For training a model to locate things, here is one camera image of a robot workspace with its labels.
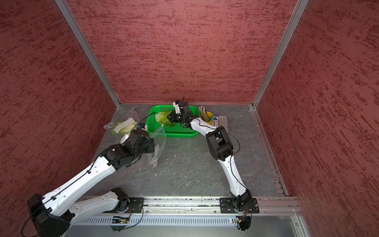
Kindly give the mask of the chinese cabbage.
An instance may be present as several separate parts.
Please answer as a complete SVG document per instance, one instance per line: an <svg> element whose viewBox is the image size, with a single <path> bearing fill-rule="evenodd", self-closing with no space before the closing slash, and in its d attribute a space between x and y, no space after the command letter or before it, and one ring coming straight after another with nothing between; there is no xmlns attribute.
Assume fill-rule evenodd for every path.
<svg viewBox="0 0 379 237"><path fill-rule="evenodd" d="M112 129L113 135L129 135L132 130L137 126L137 122L128 122L124 124L125 121L117 121Z"/></svg>
<svg viewBox="0 0 379 237"><path fill-rule="evenodd" d="M163 111L156 113L155 120L163 126L174 127L176 124L169 119L172 113L172 111Z"/></svg>

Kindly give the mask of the chinese cabbage back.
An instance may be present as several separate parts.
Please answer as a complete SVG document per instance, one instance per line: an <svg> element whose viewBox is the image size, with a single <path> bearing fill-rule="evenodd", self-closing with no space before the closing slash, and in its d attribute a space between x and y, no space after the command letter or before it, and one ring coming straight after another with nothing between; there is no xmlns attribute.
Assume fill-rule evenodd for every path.
<svg viewBox="0 0 379 237"><path fill-rule="evenodd" d="M176 124L169 119L172 113L172 111L163 111L156 113L155 120L163 126L174 127Z"/></svg>

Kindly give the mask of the clear zipper bag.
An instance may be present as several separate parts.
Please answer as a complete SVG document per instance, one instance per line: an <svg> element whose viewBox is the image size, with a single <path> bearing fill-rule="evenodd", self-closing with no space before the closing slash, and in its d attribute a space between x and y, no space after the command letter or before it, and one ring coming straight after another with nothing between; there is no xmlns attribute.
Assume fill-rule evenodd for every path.
<svg viewBox="0 0 379 237"><path fill-rule="evenodd" d="M139 121L140 118L135 108L126 111L118 109L112 120L103 128L111 133L115 143L122 143L128 138L131 131L136 128Z"/></svg>
<svg viewBox="0 0 379 237"><path fill-rule="evenodd" d="M154 151L152 153L142 155L141 159L137 163L140 172L145 172L158 166L158 160L163 153L167 140L163 125L157 128L150 137L154 140Z"/></svg>

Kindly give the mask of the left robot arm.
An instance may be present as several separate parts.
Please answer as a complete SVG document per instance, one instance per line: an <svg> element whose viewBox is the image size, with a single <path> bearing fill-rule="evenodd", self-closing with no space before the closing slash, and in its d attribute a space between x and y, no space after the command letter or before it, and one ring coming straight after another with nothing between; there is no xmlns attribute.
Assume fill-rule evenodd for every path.
<svg viewBox="0 0 379 237"><path fill-rule="evenodd" d="M132 213L133 204L121 188L86 201L79 198L101 180L129 167L144 154L155 152L155 140L141 128L132 130L123 143L109 146L87 168L45 195L33 195L27 205L39 237L60 237L77 222L96 214Z"/></svg>

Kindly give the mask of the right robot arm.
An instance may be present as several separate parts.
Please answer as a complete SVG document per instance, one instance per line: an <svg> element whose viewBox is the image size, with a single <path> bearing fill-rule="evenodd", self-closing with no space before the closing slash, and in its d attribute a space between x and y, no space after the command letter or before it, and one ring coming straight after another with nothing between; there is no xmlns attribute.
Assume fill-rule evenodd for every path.
<svg viewBox="0 0 379 237"><path fill-rule="evenodd" d="M177 100L174 111L167 116L172 123L197 131L206 138L209 152L217 160L228 180L232 196L232 207L238 213L247 213L252 204L250 190L243 183L235 163L234 146L224 127L215 127L195 115L187 102Z"/></svg>

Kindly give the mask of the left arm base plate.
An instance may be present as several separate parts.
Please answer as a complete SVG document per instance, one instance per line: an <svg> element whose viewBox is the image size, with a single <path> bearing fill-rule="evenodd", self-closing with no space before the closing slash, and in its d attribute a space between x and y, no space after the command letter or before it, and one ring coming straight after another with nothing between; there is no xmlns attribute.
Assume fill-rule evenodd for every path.
<svg viewBox="0 0 379 237"><path fill-rule="evenodd" d="M128 200L123 200L121 204L117 204L116 208L105 213L127 214L127 213L142 213L142 207L145 199L142 197L130 197Z"/></svg>

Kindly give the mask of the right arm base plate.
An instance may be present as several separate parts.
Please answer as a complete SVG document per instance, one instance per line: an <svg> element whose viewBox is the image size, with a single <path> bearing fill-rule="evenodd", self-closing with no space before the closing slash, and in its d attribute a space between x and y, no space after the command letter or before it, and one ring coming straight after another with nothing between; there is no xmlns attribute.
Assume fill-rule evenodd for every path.
<svg viewBox="0 0 379 237"><path fill-rule="evenodd" d="M247 200L239 201L236 198L220 198L220 211L221 213L260 213L258 202L256 198L248 198Z"/></svg>

